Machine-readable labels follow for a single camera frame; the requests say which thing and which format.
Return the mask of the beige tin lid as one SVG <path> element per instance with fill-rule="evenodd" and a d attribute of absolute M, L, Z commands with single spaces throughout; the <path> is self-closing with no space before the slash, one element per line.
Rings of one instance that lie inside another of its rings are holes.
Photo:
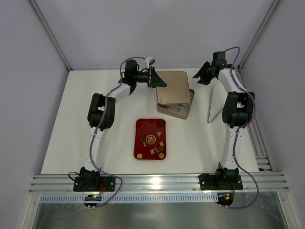
<path fill-rule="evenodd" d="M 191 101 L 188 75 L 185 71 L 157 71 L 157 74 L 167 84 L 166 87 L 156 87 L 159 104 L 187 104 Z"/>

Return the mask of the beige tin box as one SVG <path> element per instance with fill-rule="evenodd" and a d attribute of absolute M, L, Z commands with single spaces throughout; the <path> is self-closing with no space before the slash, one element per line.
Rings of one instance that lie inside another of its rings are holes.
<path fill-rule="evenodd" d="M 189 89 L 189 93 L 190 93 L 190 99 L 191 99 L 189 103 L 172 104 L 172 105 L 157 104 L 157 111 L 164 115 L 186 120 L 190 113 L 195 91 L 193 89 Z"/>

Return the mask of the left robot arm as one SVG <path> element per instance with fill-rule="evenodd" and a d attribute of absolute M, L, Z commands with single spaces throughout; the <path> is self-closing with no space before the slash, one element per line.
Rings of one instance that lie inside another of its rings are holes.
<path fill-rule="evenodd" d="M 85 165 L 75 173 L 73 191 L 108 191 L 115 190 L 115 181 L 122 178 L 103 171 L 95 160 L 101 152 L 102 141 L 105 140 L 108 130 L 112 127 L 115 118 L 115 107 L 125 97 L 131 95 L 138 83 L 145 83 L 148 88 L 167 87 L 153 67 L 153 57 L 131 57 L 120 65 L 120 79 L 118 84 L 107 94 L 95 93 L 92 96 L 87 120 L 91 128 L 89 155 Z"/>

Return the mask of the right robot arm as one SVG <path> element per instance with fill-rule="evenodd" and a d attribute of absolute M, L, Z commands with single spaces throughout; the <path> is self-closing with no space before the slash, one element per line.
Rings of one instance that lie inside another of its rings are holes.
<path fill-rule="evenodd" d="M 203 85 L 217 79 L 227 93 L 222 109 L 222 121 L 226 130 L 223 155 L 215 174 L 198 176 L 200 189 L 242 190 L 243 184 L 239 175 L 242 167 L 238 157 L 244 130 L 253 121 L 256 111 L 255 94 L 241 85 L 233 64 L 226 60 L 225 51 L 213 53 L 213 60 L 205 62 L 194 77 Z"/>

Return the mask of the metal serving tongs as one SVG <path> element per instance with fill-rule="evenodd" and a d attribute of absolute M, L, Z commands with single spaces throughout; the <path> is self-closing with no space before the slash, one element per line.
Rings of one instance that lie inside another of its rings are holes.
<path fill-rule="evenodd" d="M 218 85 L 214 85 L 210 93 L 207 123 L 211 124 L 216 117 L 222 112 L 223 103 L 222 95 Z"/>

